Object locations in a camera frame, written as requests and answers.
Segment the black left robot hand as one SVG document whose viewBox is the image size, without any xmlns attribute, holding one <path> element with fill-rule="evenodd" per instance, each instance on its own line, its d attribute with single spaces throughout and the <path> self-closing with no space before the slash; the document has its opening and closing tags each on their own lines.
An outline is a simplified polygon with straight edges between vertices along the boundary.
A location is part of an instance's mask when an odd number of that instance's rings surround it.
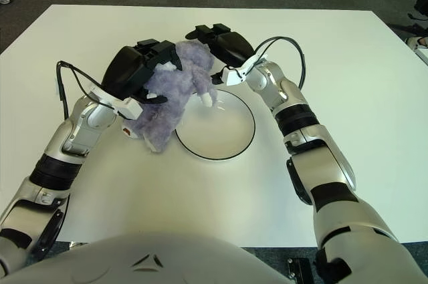
<svg viewBox="0 0 428 284">
<path fill-rule="evenodd" d="M 165 103 L 167 98 L 160 94 L 148 98 L 144 84 L 153 76 L 157 64 L 167 62 L 180 71 L 183 69 L 175 44 L 167 40 L 147 39 L 133 47 L 124 46 L 110 62 L 101 83 L 102 89 L 119 100 L 131 97 L 142 104 Z"/>
</svg>

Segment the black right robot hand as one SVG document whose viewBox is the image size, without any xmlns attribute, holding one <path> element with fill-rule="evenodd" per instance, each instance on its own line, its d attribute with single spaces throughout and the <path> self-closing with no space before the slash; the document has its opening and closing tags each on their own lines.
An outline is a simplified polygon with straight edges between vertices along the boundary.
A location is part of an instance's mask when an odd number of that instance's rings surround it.
<svg viewBox="0 0 428 284">
<path fill-rule="evenodd" d="M 211 54 L 224 63 L 224 68 L 211 76 L 214 85 L 243 83 L 257 57 L 254 48 L 242 35 L 222 23 L 212 27 L 197 25 L 185 38 L 208 45 Z"/>
</svg>

